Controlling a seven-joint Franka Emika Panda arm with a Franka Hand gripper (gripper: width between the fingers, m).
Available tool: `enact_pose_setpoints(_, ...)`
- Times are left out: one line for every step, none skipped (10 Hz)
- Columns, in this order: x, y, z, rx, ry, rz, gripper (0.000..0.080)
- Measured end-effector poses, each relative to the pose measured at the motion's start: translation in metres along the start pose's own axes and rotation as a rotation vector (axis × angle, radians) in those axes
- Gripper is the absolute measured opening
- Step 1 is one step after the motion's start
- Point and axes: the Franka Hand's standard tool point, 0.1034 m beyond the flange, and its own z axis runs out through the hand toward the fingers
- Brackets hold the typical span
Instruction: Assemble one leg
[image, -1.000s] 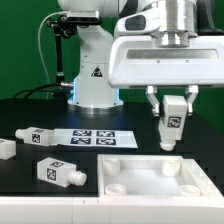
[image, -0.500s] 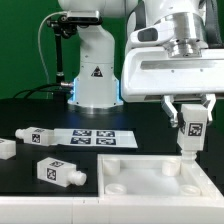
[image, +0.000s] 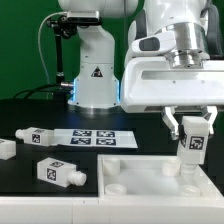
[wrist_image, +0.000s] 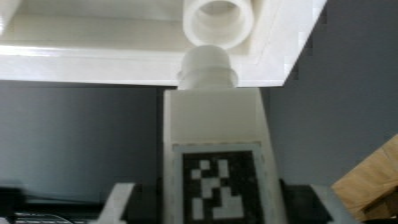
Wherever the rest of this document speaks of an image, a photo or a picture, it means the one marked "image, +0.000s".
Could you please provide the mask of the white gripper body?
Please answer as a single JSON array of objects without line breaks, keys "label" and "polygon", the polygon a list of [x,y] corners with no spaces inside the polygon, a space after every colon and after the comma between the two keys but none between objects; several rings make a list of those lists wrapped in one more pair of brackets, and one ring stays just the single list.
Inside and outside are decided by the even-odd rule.
[{"label": "white gripper body", "polygon": [[224,61],[206,60],[202,68],[172,69],[165,57],[138,57],[126,66],[121,107],[127,113],[162,107],[224,105]]}]

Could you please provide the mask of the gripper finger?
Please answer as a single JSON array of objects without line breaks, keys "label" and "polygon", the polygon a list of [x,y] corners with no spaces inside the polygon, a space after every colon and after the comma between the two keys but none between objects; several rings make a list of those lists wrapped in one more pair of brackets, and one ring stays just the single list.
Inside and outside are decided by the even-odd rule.
[{"label": "gripper finger", "polygon": [[206,134],[213,134],[213,124],[216,120],[218,111],[216,106],[204,106],[202,108],[202,117],[204,119],[204,128]]},{"label": "gripper finger", "polygon": [[174,107],[163,107],[161,111],[162,120],[166,126],[170,129],[170,135],[173,140],[178,140],[180,137],[179,124],[174,117]]}]

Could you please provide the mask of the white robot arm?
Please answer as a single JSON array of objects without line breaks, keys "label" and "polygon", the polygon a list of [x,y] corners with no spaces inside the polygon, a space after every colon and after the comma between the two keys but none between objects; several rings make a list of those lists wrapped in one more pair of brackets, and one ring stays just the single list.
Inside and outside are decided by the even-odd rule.
[{"label": "white robot arm", "polygon": [[113,37],[101,18],[137,12],[128,29],[120,105],[127,113],[158,111],[171,136],[180,136],[178,111],[200,111],[186,130],[213,133],[224,106],[224,61],[219,14],[212,0],[58,0],[66,21],[78,27],[81,69],[69,104],[86,111],[115,102]]}]

